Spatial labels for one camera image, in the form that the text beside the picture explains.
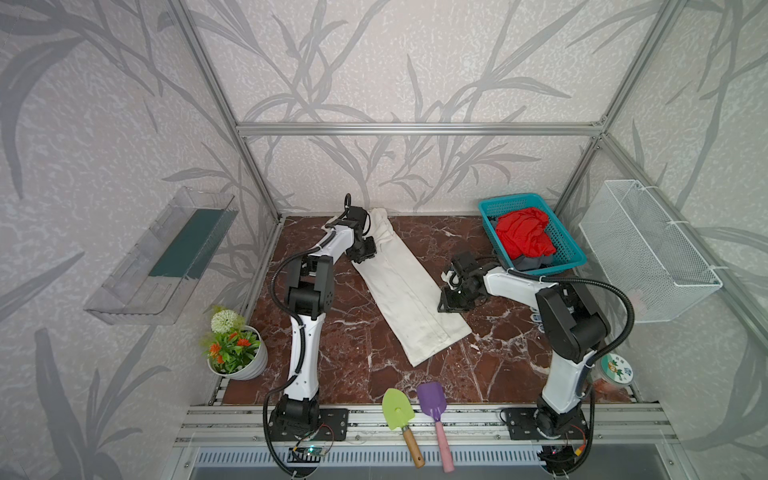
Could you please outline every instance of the folded white towel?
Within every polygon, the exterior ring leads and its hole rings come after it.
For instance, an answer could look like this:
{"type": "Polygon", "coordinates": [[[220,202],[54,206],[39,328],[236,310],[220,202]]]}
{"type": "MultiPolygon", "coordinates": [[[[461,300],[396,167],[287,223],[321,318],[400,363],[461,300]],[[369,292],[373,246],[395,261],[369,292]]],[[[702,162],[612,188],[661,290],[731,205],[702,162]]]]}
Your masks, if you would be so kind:
{"type": "Polygon", "coordinates": [[[371,210],[370,222],[376,255],[353,265],[411,365],[417,366],[472,329],[458,313],[438,313],[439,287],[392,229],[386,210],[371,210]]]}

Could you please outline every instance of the wallpaper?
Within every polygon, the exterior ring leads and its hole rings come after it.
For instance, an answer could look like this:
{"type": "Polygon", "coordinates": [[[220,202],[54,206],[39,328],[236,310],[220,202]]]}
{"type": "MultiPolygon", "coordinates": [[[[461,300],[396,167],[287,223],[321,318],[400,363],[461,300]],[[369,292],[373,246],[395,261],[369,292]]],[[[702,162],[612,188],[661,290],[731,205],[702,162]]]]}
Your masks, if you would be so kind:
{"type": "Polygon", "coordinates": [[[765,307],[767,124],[768,8],[739,0],[684,9],[611,131],[765,307]]]}
{"type": "Polygon", "coordinates": [[[263,261],[274,222],[164,6],[0,2],[0,478],[156,478],[213,391],[203,312],[263,261]],[[182,185],[240,213],[176,324],[83,311],[182,185]]]}
{"type": "MultiPolygon", "coordinates": [[[[190,0],[239,122],[596,121],[661,1],[190,0]]],[[[289,212],[466,213],[561,190],[584,139],[250,139],[289,212]]]]}
{"type": "MultiPolygon", "coordinates": [[[[606,180],[625,178],[598,153],[561,219],[584,250],[579,276],[606,280],[578,222],[606,180]]],[[[623,306],[594,289],[613,335],[623,306]]],[[[635,371],[644,402],[659,401],[701,480],[757,480],[768,470],[768,358],[720,294],[671,322],[637,324],[618,352],[635,371]]]]}
{"type": "Polygon", "coordinates": [[[661,4],[187,3],[239,121],[595,121],[661,4]]]}
{"type": "MultiPolygon", "coordinates": [[[[688,2],[610,132],[763,305],[767,6],[688,2]]],[[[572,225],[596,172],[621,178],[599,155],[566,210],[572,225]]],[[[580,273],[599,276],[595,265],[580,273]]],[[[636,326],[623,347],[643,399],[661,401],[702,479],[764,478],[768,357],[719,294],[672,322],[636,326]]]]}

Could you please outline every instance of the wooden handle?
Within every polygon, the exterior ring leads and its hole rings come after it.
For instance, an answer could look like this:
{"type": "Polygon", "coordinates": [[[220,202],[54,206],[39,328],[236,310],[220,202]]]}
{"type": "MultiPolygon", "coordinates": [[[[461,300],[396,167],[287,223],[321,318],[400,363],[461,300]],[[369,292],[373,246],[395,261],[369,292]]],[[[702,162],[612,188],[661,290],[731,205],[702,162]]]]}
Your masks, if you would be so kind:
{"type": "Polygon", "coordinates": [[[422,455],[422,451],[419,450],[419,444],[416,443],[416,439],[413,438],[413,432],[411,432],[411,429],[409,429],[408,427],[403,427],[402,437],[406,440],[406,443],[408,444],[408,450],[411,451],[411,456],[413,457],[413,465],[416,465],[416,468],[423,467],[424,455],[422,455]]]}

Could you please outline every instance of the teal plastic basket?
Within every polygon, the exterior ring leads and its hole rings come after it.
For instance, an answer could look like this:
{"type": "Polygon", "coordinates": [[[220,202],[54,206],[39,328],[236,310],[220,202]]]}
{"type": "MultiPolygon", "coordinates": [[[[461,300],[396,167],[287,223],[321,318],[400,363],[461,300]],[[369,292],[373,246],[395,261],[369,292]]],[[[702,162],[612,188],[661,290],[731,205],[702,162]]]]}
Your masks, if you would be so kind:
{"type": "Polygon", "coordinates": [[[509,195],[507,197],[489,198],[487,200],[481,200],[478,204],[480,208],[480,214],[482,215],[482,226],[485,228],[485,233],[488,238],[491,239],[493,249],[496,254],[502,259],[505,268],[514,268],[512,266],[512,260],[509,258],[506,250],[502,246],[502,242],[496,235],[496,230],[491,225],[490,218],[498,218],[501,215],[514,212],[516,210],[522,210],[528,207],[536,207],[539,210],[545,212],[549,216],[549,225],[545,229],[547,235],[558,252],[554,255],[552,264],[546,268],[540,268],[538,270],[526,270],[526,273],[531,275],[552,275],[574,268],[575,266],[584,265],[587,262],[587,256],[581,251],[581,248],[576,244],[576,241],[571,237],[568,230],[565,229],[560,220],[554,215],[554,212],[549,205],[544,202],[544,199],[537,194],[517,194],[509,195]]]}

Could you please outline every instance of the robotic arm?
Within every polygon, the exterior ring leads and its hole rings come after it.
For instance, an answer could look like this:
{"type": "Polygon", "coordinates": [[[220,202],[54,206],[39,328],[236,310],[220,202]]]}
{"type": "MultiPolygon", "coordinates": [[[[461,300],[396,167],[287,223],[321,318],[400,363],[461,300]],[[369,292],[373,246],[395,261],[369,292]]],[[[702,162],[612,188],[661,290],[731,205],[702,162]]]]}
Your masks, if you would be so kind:
{"type": "Polygon", "coordinates": [[[319,428],[317,356],[320,329],[333,302],[333,265],[344,253],[356,263],[376,254],[373,238],[365,237],[367,232],[363,231],[367,220],[368,212],[351,206],[351,196],[347,194],[344,213],[326,225],[332,230],[315,247],[286,259],[273,276],[270,293],[278,307],[290,314],[293,343],[288,382],[270,392],[283,390],[270,417],[272,436],[303,438],[319,428]],[[282,303],[274,289],[277,275],[284,267],[286,295],[282,303]]]}
{"type": "MultiPolygon", "coordinates": [[[[496,262],[481,265],[471,253],[453,257],[444,279],[448,285],[442,288],[440,312],[468,312],[476,299],[495,295],[524,303],[541,314],[554,351],[547,384],[537,400],[536,430],[546,439],[559,438],[580,415],[581,390],[589,369],[609,351],[599,346],[611,328],[585,283],[607,284],[586,279],[557,282],[552,280],[559,279],[510,273],[496,262]]],[[[629,310],[631,305],[627,311],[631,329],[634,315],[629,310]]],[[[624,330],[622,340],[629,334],[624,330]]]]}

